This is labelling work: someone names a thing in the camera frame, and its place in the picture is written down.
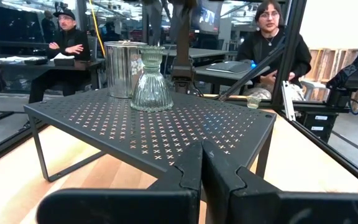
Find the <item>paper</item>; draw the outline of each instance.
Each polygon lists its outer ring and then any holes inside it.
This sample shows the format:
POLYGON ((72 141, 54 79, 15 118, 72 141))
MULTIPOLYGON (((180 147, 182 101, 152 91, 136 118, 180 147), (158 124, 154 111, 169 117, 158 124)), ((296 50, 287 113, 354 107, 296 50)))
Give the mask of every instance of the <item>paper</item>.
POLYGON ((62 53, 59 53, 58 55, 56 55, 56 57, 54 57, 50 60, 53 61, 55 59, 74 59, 74 56, 66 56, 66 55, 63 55, 62 53))
POLYGON ((18 56, 13 56, 13 57, 7 57, 7 58, 0 58, 0 61, 2 62, 22 62, 25 60, 37 60, 40 57, 18 57, 18 56))

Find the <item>glass vase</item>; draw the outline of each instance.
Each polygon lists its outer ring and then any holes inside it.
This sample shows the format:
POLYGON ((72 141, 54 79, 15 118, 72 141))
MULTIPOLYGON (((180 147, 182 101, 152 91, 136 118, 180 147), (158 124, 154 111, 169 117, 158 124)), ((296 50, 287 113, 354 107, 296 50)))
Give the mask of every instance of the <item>glass vase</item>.
POLYGON ((140 46, 143 74, 137 81, 131 107, 146 112, 169 110, 173 106, 171 94, 160 73, 164 47, 140 46))

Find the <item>black cap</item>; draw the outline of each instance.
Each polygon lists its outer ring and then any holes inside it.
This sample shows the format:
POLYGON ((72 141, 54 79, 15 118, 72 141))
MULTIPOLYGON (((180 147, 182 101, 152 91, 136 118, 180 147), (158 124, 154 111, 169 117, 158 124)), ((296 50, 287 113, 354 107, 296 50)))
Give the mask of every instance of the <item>black cap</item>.
POLYGON ((63 12, 54 12, 53 15, 55 17, 59 17, 60 15, 66 15, 66 16, 70 16, 71 18, 73 18, 75 20, 74 13, 69 9, 63 10, 63 12))

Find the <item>woman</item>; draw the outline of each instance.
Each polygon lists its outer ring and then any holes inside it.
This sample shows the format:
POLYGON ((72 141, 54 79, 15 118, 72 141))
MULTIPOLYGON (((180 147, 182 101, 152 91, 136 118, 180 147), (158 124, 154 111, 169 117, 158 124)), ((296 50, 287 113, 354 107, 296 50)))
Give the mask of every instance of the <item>woman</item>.
MULTIPOLYGON (((273 50, 280 39, 284 36, 283 18, 280 5, 275 0, 265 0, 259 5, 255 21, 259 31, 247 36, 239 47, 237 61, 249 59, 256 64, 260 63, 271 50, 273 50)), ((299 43, 296 47, 294 62, 290 72, 289 81, 293 90, 293 100, 305 100, 303 98, 302 85, 299 78, 306 75, 310 69, 311 55, 308 46, 299 35, 299 43)), ((270 64, 270 70, 255 77, 254 88, 247 90, 245 95, 256 96, 262 99, 271 99, 275 76, 281 64, 281 57, 270 64)))

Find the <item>yellow cable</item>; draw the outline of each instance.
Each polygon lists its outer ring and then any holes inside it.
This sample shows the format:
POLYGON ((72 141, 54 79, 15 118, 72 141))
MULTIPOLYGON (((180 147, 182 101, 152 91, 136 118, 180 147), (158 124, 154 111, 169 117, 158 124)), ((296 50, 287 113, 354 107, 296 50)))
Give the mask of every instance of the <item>yellow cable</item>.
POLYGON ((94 11, 93 11, 92 0, 89 0, 89 4, 91 5, 91 11, 92 11, 92 17, 93 17, 93 22, 94 22, 94 29, 96 30, 96 36, 98 36, 98 40, 99 40, 100 46, 102 48, 103 57, 106 57, 106 54, 104 53, 104 46, 103 46, 102 40, 100 39, 100 35, 99 35, 98 22, 96 22, 96 16, 94 15, 94 11))

